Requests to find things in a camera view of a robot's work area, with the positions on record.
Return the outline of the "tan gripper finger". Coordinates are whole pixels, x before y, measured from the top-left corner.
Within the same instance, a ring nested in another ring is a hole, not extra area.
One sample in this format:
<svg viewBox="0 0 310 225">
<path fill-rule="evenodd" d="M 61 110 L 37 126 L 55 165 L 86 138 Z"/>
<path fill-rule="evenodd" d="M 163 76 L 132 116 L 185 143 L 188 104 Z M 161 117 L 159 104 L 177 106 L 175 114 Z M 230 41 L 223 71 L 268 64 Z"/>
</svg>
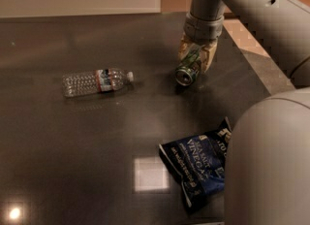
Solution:
<svg viewBox="0 0 310 225">
<path fill-rule="evenodd" d="M 186 34 L 183 34 L 180 40 L 178 59 L 182 61 L 196 47 L 197 45 Z"/>
<path fill-rule="evenodd" d="M 200 58 L 201 58 L 201 71 L 205 73 L 213 61 L 216 49 L 217 49 L 217 40 L 209 41 L 206 44 L 202 45 L 200 48 Z"/>
</svg>

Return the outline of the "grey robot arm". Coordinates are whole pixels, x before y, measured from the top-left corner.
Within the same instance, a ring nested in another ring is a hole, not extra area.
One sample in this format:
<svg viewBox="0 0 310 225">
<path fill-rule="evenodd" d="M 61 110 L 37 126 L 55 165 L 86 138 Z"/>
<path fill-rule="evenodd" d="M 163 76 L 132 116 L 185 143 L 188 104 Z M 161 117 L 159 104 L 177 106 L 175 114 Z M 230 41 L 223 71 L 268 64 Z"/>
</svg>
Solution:
<svg viewBox="0 0 310 225">
<path fill-rule="evenodd" d="M 225 225 L 310 225 L 310 8 L 298 0 L 192 0 L 184 31 L 213 38 L 227 5 L 290 79 L 237 121 L 225 169 Z"/>
</svg>

